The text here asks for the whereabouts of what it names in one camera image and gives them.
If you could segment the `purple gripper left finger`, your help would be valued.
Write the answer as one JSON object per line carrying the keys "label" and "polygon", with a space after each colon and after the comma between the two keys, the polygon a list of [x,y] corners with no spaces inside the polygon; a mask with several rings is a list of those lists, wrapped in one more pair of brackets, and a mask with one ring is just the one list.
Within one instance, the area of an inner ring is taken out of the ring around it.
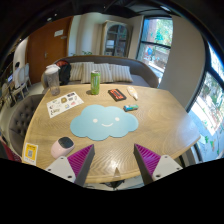
{"label": "purple gripper left finger", "polygon": [[94,155],[94,145],[89,145],[69,157],[60,156],[46,168],[46,171],[76,185],[83,186]]}

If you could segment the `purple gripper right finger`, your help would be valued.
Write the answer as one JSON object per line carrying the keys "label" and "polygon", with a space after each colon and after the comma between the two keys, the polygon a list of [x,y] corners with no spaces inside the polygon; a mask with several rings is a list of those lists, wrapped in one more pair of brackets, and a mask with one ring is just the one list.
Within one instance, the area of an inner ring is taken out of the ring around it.
{"label": "purple gripper right finger", "polygon": [[139,144],[134,145],[134,156],[145,185],[182,169],[170,156],[160,156]]}

